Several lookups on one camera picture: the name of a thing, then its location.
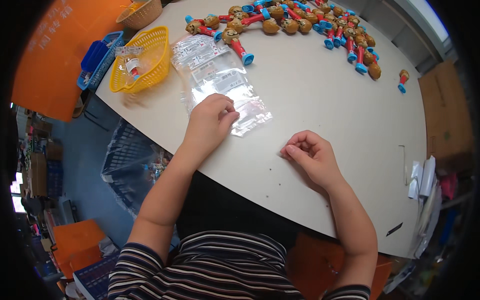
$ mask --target floor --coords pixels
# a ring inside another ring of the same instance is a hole
[[[88,111],[109,131],[101,129],[84,115],[68,123],[51,120],[54,123],[52,136],[60,138],[63,143],[64,194],[59,202],[70,199],[77,207],[80,220],[94,219],[121,247],[130,234],[133,217],[116,203],[112,191],[100,177],[107,146],[120,117],[98,99],[90,101]]]

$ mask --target wicker basket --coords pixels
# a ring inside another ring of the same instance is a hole
[[[162,1],[150,0],[132,14],[129,15],[129,13],[129,9],[124,10],[117,18],[117,24],[122,23],[127,27],[140,30],[162,14]]]

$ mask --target toy head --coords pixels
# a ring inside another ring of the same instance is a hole
[[[282,1],[282,4],[287,5],[290,9],[294,9],[294,8],[295,8],[295,4],[293,3],[293,1],[290,1],[290,0]]]
[[[347,26],[348,23],[347,23],[347,21],[344,20],[344,19],[338,19],[338,20],[336,21],[336,24],[338,25],[338,27],[345,27],[345,26]]]
[[[300,8],[294,8],[293,11],[299,15],[300,17],[302,17],[302,19],[305,19],[305,12],[303,10],[301,10]]]
[[[238,12],[243,12],[243,10],[241,9],[241,6],[232,6],[228,10],[228,14],[231,16],[235,15]]]
[[[198,28],[202,26],[202,24],[199,21],[191,21],[190,23],[187,24],[187,27],[185,30],[191,34],[196,34],[198,32]]]
[[[364,36],[356,36],[355,37],[355,44],[359,47],[367,48],[367,39]]]
[[[356,16],[352,16],[352,15],[348,16],[347,20],[349,22],[353,23],[355,25],[355,27],[357,27],[360,23],[360,20]]]
[[[344,31],[343,31],[343,34],[346,37],[351,37],[353,39],[357,36],[357,32],[352,27],[345,27]]]
[[[401,70],[401,71],[400,71],[400,78],[401,78],[402,76],[405,76],[405,77],[407,78],[407,80],[410,79],[410,75],[409,75],[409,73],[407,72],[407,70]]]
[[[204,23],[207,27],[217,29],[218,25],[220,24],[220,19],[217,16],[209,15],[204,18]]]
[[[315,14],[315,15],[318,15],[318,14],[321,14],[321,15],[324,15],[325,13],[319,9],[319,8],[315,8],[312,10],[312,13]]]
[[[307,19],[297,20],[297,23],[299,24],[300,31],[303,33],[307,33],[312,29],[312,24]]]
[[[327,20],[329,20],[329,21],[334,21],[334,22],[335,22],[335,20],[336,20],[335,16],[333,16],[331,13],[326,13],[326,14],[324,15],[324,18],[327,19]]]
[[[267,11],[275,20],[283,18],[283,8],[281,6],[270,6],[267,8]]]
[[[241,23],[240,19],[233,18],[232,21],[227,23],[227,28],[232,28],[237,33],[241,33],[243,31],[243,24]]]
[[[317,24],[318,23],[317,16],[312,12],[306,12],[305,13],[305,19],[307,19],[312,24]]]
[[[262,23],[262,29],[266,33],[276,33],[278,30],[280,30],[280,26],[278,26],[275,19],[268,19]]]
[[[363,30],[363,27],[361,27],[361,26],[355,28],[355,31],[357,32],[358,36],[364,36],[365,35],[365,31]]]
[[[239,19],[240,21],[249,17],[249,15],[246,12],[236,12],[233,16]]]
[[[374,80],[377,80],[380,78],[380,75],[382,75],[382,69],[380,69],[378,64],[373,63],[368,67],[368,74],[370,74]]]
[[[375,40],[372,36],[367,36],[367,44],[369,47],[375,47]]]
[[[320,10],[323,11],[324,13],[329,13],[332,9],[328,4],[322,3],[320,4]]]
[[[299,24],[292,19],[282,20],[282,28],[288,33],[295,33],[299,29]]]
[[[343,14],[343,9],[339,8],[338,6],[335,6],[335,7],[333,8],[333,15],[334,15],[335,17],[338,18],[338,17],[341,16],[342,14]]]
[[[365,53],[363,54],[363,64],[366,66],[369,66],[370,64],[373,63],[374,60],[375,58],[373,57],[373,54],[371,54],[368,51],[365,51]]]
[[[232,40],[236,38],[239,38],[239,34],[235,29],[232,28],[225,28],[225,30],[222,33],[222,39],[225,42],[225,44],[231,44]]]

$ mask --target orange chair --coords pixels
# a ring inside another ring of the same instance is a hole
[[[287,255],[287,275],[306,299],[318,300],[333,285],[336,271],[342,268],[343,258],[342,246],[299,233],[295,247]],[[391,270],[390,259],[378,255],[371,300],[377,299],[382,293]]]
[[[55,226],[53,228],[56,250],[55,260],[67,279],[73,278],[73,272],[100,261],[98,247],[105,233],[94,220]]]

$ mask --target person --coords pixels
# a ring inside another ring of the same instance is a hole
[[[239,117],[233,101],[208,96],[192,111],[184,140],[145,197],[127,243],[111,271],[112,299],[303,299],[286,275],[285,248],[258,234],[204,231],[180,241],[166,265],[177,217],[192,175],[222,143]],[[377,262],[373,224],[337,166],[328,141],[311,131],[294,134],[280,150],[330,196],[345,259],[323,299],[366,300]]]

